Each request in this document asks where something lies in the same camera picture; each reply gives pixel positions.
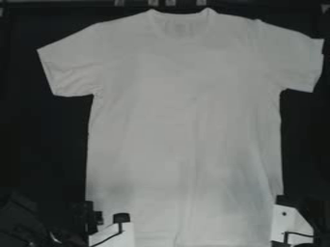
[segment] sleeve hem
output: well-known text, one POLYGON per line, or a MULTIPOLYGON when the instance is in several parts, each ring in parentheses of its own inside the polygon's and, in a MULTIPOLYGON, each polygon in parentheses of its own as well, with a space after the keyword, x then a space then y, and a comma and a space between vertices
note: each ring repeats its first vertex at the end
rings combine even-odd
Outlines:
POLYGON ((43 70, 45 70, 45 73, 47 75, 47 79, 49 79, 49 82, 50 82, 51 91, 53 91, 54 95, 58 96, 54 77, 51 75, 51 72, 50 72, 49 66, 47 66, 47 55, 46 55, 46 50, 45 49, 46 49, 46 47, 42 47, 37 51, 38 51, 38 54, 39 54, 43 70))
POLYGON ((322 66, 324 66, 324 54, 322 54, 322 47, 324 47, 325 39, 314 40, 314 49, 312 50, 312 59, 310 59, 310 69, 312 69, 312 77, 310 81, 306 84, 306 92, 312 93, 316 83, 321 77, 322 73, 322 66))

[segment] t-shirt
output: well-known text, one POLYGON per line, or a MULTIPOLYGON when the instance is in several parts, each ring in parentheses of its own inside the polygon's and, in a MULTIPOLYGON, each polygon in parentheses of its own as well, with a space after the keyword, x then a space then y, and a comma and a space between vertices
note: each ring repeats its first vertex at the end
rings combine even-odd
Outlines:
POLYGON ((97 23, 38 50, 54 94, 94 94, 87 199, 106 225, 130 213, 137 247, 270 246, 278 96, 312 92, 322 43, 206 8, 97 23))

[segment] neckline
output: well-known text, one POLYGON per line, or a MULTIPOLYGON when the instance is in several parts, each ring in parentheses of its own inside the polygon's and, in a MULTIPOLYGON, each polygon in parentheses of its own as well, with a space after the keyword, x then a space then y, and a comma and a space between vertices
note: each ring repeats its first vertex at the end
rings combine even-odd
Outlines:
POLYGON ((214 10, 212 8, 205 8, 202 11, 198 13, 193 14, 172 14, 172 13, 163 13, 157 11, 155 9, 151 9, 147 11, 149 15, 149 20, 153 26, 153 30, 157 33, 158 37, 168 40, 168 41, 174 41, 174 42, 190 42, 190 41, 198 41, 201 40, 209 33, 209 30, 212 29, 213 23, 214 23, 214 10), (181 20, 192 20, 192 19, 200 19, 205 18, 206 19, 206 26, 205 28, 200 31, 197 35, 194 35, 192 38, 176 38, 172 37, 170 35, 166 34, 166 32, 162 30, 159 24, 157 23, 155 18, 178 18, 181 20))

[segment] short sleeve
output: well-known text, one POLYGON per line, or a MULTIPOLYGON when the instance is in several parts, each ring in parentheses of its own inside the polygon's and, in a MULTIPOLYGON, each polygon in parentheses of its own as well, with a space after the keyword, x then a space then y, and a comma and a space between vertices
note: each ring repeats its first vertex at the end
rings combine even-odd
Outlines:
POLYGON ((324 39, 254 20, 256 47, 281 89, 312 92, 322 72, 324 39))
POLYGON ((95 24, 38 49, 51 90, 57 96, 85 96, 98 90, 95 80, 98 48, 95 24))

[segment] dark background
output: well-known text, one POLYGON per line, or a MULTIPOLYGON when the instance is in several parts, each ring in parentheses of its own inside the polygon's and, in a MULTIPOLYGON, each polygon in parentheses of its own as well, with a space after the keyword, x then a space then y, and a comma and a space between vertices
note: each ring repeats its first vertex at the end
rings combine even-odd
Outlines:
MULTIPOLYGON (((218 13, 258 17, 314 38, 330 32, 330 18, 322 15, 316 1, 212 3, 208 6, 218 13)), ((0 22, 0 184, 3 191, 15 188, 39 203, 43 219, 51 225, 70 228, 69 204, 86 199, 93 96, 53 95, 37 49, 98 21, 149 10, 138 5, 13 4, 0 22)), ((188 1, 177 8, 159 8, 170 13, 201 9, 188 1)), ((325 68, 313 94, 288 90, 281 95, 284 182, 285 194, 292 198, 330 200, 328 73, 325 68)))

